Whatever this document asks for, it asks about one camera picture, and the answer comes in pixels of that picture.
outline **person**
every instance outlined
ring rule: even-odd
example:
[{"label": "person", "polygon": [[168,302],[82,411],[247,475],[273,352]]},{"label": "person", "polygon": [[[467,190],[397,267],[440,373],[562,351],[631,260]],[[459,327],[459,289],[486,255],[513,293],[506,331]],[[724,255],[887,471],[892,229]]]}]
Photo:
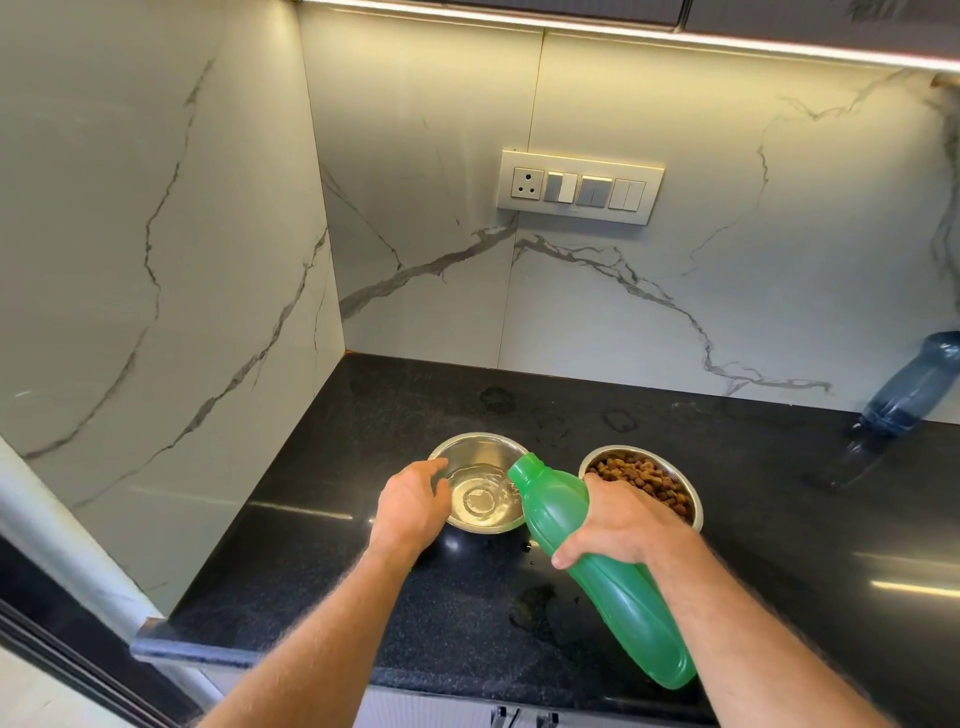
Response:
[{"label": "person", "polygon": [[[353,569],[201,723],[202,728],[353,725],[407,573],[450,513],[446,460],[391,477]],[[724,728],[890,726],[867,700],[767,612],[673,511],[625,483],[585,478],[583,525],[553,555],[644,563],[653,573]]]}]

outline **kitchen counter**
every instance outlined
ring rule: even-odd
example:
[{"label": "kitchen counter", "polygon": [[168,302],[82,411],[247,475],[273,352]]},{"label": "kitchen counter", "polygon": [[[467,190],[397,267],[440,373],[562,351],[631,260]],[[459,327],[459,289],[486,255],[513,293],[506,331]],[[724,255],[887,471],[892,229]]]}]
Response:
[{"label": "kitchen counter", "polygon": [[[714,550],[833,666],[906,725],[956,724],[960,426],[924,423],[852,485],[812,486],[854,420],[348,354],[173,614],[132,651],[253,665],[363,549],[384,481],[447,437],[486,430],[572,473],[607,444],[663,456],[697,488]],[[647,678],[529,539],[525,526],[490,537],[445,526],[403,587],[372,682],[715,723],[698,681],[671,692]]]}]

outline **metal bowl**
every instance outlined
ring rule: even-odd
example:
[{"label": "metal bowl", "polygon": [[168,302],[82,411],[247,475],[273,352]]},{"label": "metal bowl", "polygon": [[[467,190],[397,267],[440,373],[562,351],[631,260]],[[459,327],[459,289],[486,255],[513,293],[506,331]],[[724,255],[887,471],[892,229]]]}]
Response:
[{"label": "metal bowl", "polygon": [[520,493],[507,471],[527,450],[491,432],[465,432],[437,445],[430,458],[449,462],[438,473],[450,481],[447,523],[470,533],[504,533],[523,524]]},{"label": "metal bowl", "polygon": [[675,465],[668,463],[662,457],[651,452],[650,450],[635,448],[632,445],[606,445],[602,448],[597,448],[587,457],[585,457],[584,461],[580,463],[580,471],[577,474],[583,478],[583,476],[587,474],[587,468],[590,467],[590,463],[592,463],[598,457],[622,458],[627,454],[642,455],[643,457],[650,458],[657,464],[658,468],[667,473],[673,479],[674,483],[678,483],[682,486],[684,493],[690,498],[690,502],[693,505],[693,530],[699,532],[700,529],[704,527],[704,506],[700,502],[700,497],[693,489],[690,481],[686,479],[686,475],[681,473]]}]

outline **bowl rim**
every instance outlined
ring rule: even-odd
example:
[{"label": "bowl rim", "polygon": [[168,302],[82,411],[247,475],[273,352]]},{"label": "bowl rim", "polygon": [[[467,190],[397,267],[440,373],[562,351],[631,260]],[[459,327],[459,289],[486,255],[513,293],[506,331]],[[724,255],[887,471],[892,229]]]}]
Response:
[{"label": "bowl rim", "polygon": [[[460,442],[461,440],[467,440],[475,437],[489,437],[501,444],[509,445],[513,448],[516,448],[520,451],[520,457],[523,457],[530,451],[527,448],[525,448],[523,445],[521,445],[519,442],[517,442],[516,440],[511,440],[509,437],[506,437],[505,435],[499,435],[496,432],[461,432],[459,435],[454,435],[453,437],[447,438],[446,440],[441,442],[439,445],[437,445],[435,448],[433,448],[433,452],[430,453],[430,456],[427,458],[427,460],[433,460],[434,458],[440,457],[441,452],[449,448],[451,445]],[[520,528],[522,525],[524,525],[527,522],[527,519],[526,519],[526,515],[521,513],[518,519],[515,519],[508,523],[501,523],[500,525],[484,528],[483,526],[470,525],[468,523],[464,523],[460,519],[455,519],[453,518],[453,513],[451,512],[450,515],[446,517],[446,522],[455,528],[459,528],[462,531],[466,531],[467,533],[494,535],[497,533],[506,533],[507,531],[514,530],[515,528]]]},{"label": "bowl rim", "polygon": [[704,506],[700,501],[700,496],[697,495],[697,491],[693,487],[693,484],[690,482],[689,478],[684,475],[680,468],[666,458],[660,457],[655,452],[651,452],[648,449],[638,448],[636,445],[605,445],[602,448],[597,448],[596,450],[592,451],[583,459],[583,461],[580,463],[580,470],[577,472],[577,477],[583,480],[584,475],[587,474],[587,468],[589,467],[590,463],[596,459],[598,455],[601,455],[609,450],[626,450],[638,455],[645,455],[655,463],[658,463],[661,466],[666,466],[669,470],[673,471],[680,479],[681,483],[683,483],[686,491],[690,494],[690,499],[693,500],[693,507],[696,513],[693,516],[693,524],[691,527],[694,531],[697,531],[697,533],[700,532],[700,529],[704,527]]}]

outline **upper cabinet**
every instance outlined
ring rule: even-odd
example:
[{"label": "upper cabinet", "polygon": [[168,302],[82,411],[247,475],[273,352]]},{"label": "upper cabinet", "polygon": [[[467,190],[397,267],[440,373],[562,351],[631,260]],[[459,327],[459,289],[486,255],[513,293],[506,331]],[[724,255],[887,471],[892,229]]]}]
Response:
[{"label": "upper cabinet", "polygon": [[456,4],[675,26],[684,0],[456,0]]},{"label": "upper cabinet", "polygon": [[960,58],[960,0],[693,0],[684,29]]}]

